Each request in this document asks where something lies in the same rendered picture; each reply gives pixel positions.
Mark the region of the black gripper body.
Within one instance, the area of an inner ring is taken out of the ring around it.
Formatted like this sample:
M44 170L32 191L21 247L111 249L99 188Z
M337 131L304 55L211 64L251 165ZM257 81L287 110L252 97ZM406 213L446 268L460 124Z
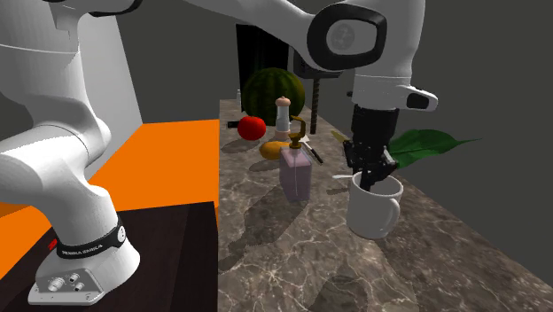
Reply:
M351 131L356 151L383 150L394 135L399 110L375 110L354 106Z

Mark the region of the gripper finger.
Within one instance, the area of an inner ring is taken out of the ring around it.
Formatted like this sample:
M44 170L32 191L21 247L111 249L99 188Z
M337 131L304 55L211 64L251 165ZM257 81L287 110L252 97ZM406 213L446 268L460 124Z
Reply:
M382 151L378 176L380 178L386 178L398 167L397 161L392 157L390 152L387 150L387 147L384 146Z
M370 191L375 183L375 177L371 173L378 166L378 159L375 152L366 144L356 144L351 140L343 142L344 154L347 165L353 173L361 173L359 186L364 191Z

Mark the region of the white mug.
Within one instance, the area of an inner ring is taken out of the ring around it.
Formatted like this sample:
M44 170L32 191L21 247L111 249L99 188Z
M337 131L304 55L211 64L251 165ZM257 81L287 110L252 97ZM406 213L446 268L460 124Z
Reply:
M398 222L403 185L389 175L366 191L360 186L361 177L361 172L351 177L347 226L362 238L384 238Z

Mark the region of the green leaf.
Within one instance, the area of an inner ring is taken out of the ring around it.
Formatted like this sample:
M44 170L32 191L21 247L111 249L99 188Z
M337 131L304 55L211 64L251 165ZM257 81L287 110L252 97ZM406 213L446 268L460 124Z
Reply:
M343 144L347 139L337 131L331 133ZM405 168L414 162L426 157L440 155L460 144L474 142L474 139L457 140L451 135L435 129L411 129L399 137L390 140L387 150L397 161L397 168ZM380 159L383 150L374 150L378 159L378 166L373 171L379 170Z

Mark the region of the dark grey screw press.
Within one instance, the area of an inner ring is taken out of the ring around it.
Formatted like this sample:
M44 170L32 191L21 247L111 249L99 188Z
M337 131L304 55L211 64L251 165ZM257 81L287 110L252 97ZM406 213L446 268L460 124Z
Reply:
M331 73L314 69L307 64L307 62L297 51L293 54L293 72L300 78L310 79L313 81L310 134L314 135L317 130L320 81L322 79L339 78L341 76L341 72Z

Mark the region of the pale purple soap dispenser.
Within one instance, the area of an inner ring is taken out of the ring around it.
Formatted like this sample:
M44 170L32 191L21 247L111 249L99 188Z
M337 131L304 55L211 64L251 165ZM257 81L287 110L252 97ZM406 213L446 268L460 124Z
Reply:
M306 122L293 116L300 122L300 131L289 134L291 142L280 148L279 182L284 195L290 202L310 199L312 160L302 149L301 139L306 134Z

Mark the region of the white pepper mill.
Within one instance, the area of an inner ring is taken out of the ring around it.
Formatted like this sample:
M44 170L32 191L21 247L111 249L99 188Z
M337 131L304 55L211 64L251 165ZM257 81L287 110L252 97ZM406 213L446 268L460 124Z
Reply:
M276 133L279 136L290 132L289 106L291 101L287 97L279 97L276 101Z

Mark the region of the orange-yellow fruit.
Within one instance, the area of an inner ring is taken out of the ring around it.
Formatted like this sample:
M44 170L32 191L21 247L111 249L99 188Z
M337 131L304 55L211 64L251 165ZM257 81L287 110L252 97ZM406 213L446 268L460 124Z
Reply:
M282 147L288 147L288 142L281 141L269 141L262 144L259 148L261 157L266 160L278 160L280 157L280 149Z

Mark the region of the green watermelon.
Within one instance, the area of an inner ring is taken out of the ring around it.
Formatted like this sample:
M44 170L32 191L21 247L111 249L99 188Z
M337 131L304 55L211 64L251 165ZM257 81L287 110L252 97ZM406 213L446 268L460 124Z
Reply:
M275 126L276 100L291 101L290 115L299 115L305 105L305 90L299 78L284 69L270 67L254 73L241 90L241 105L250 116L263 119L267 126Z

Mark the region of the red tomato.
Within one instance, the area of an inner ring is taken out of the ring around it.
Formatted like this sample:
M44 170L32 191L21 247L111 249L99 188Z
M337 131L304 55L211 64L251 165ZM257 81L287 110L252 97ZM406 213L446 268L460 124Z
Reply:
M263 137L265 133L265 121L259 117L245 116L238 123L238 134L245 140L258 140Z

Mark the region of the dark robot stand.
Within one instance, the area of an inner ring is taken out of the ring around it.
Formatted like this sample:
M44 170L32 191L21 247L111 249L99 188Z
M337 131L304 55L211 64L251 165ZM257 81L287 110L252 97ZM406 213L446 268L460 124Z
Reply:
M27 296L53 230L0 278L0 312L216 312L218 232L211 202L122 211L136 273L91 306L32 306Z

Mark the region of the black-handled knife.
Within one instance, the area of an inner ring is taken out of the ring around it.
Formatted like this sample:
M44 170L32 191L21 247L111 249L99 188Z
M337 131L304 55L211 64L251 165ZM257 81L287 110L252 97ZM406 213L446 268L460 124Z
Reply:
M323 159L320 157L320 155L316 152L316 150L314 148L312 148L310 145L309 145L309 137L307 135L305 135L301 140L300 140L304 145L305 147L312 153L312 155L315 157L315 159L320 163L320 164L323 164Z

